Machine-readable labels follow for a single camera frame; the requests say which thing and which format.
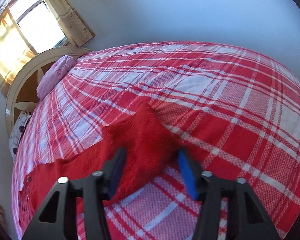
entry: curtain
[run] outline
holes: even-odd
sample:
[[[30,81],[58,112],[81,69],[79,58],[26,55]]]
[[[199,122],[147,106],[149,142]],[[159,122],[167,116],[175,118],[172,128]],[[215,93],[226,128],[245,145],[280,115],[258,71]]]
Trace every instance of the curtain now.
[[[0,17],[0,91],[4,97],[17,73],[36,54],[7,8]]]
[[[44,1],[73,47],[81,47],[96,36],[68,0]]]

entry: beige curtain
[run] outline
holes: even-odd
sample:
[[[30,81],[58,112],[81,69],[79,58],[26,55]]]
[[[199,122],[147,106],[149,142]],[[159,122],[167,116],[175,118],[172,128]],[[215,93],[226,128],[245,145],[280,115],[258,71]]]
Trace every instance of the beige curtain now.
[[[73,47],[81,47],[96,36],[68,0],[44,1]]]
[[[0,17],[0,91],[5,97],[17,73],[36,54],[7,8]]]

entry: wall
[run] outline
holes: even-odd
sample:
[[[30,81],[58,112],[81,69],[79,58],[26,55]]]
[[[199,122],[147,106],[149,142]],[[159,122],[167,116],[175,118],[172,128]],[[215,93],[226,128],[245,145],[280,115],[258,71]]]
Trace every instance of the wall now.
[[[97,36],[85,46],[211,41],[264,53],[300,80],[300,10],[293,0],[70,0]]]
[[[13,162],[8,148],[5,105],[6,101],[0,93],[0,204],[4,207],[8,233],[12,239],[17,239],[11,212],[11,176]]]

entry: bed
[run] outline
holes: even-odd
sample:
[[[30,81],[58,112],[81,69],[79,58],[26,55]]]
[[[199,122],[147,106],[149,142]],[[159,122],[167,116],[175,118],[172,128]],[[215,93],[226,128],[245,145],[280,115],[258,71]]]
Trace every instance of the bed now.
[[[76,65],[39,101],[38,81],[65,54],[77,58]],[[19,239],[23,203],[18,192],[34,167],[79,155],[102,140],[102,127],[133,115],[144,101],[172,133],[202,150],[203,168],[220,177],[245,177],[281,238],[300,239],[300,82],[265,55],[205,42],[157,42],[94,52],[65,46],[24,66],[6,107],[8,133],[21,110],[32,112],[12,177]],[[205,138],[200,137],[203,123],[211,130]],[[213,133],[219,127],[223,130],[217,136]],[[167,166],[162,175],[105,212],[116,239],[181,240],[191,239],[199,208],[186,194],[178,170]],[[225,239],[226,200],[221,209],[219,239]],[[77,214],[77,232],[85,239],[82,214]]]

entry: wooden headboard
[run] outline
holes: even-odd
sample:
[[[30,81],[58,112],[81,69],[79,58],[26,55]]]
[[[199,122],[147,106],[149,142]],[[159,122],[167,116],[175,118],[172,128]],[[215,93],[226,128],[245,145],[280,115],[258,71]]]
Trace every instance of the wooden headboard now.
[[[6,126],[10,136],[12,128],[22,110],[32,112],[39,102],[37,86],[48,69],[62,56],[70,55],[77,59],[90,52],[86,48],[74,49],[62,46],[49,49],[33,57],[16,75],[6,100]]]

